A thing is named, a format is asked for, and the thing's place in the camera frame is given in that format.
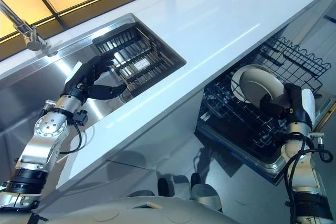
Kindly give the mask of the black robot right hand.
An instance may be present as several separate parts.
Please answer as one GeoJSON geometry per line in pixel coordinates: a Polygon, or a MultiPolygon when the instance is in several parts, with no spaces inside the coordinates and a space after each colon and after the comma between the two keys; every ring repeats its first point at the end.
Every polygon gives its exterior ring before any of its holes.
{"type": "Polygon", "coordinates": [[[265,94],[259,103],[260,110],[272,118],[286,119],[287,124],[300,122],[310,127],[310,130],[313,130],[314,119],[311,118],[308,111],[303,107],[302,89],[295,84],[285,83],[284,90],[288,97],[288,108],[283,108],[273,103],[271,96],[265,94]]]}

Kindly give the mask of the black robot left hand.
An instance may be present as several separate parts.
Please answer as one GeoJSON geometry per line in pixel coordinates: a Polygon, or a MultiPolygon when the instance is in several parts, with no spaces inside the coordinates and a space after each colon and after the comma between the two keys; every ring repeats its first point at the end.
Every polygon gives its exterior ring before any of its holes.
{"type": "Polygon", "coordinates": [[[88,98],[110,100],[121,95],[127,88],[126,84],[111,87],[95,84],[101,74],[109,71],[111,61],[103,56],[95,56],[82,64],[74,75],[65,83],[61,95],[74,96],[82,104],[88,98]]]}

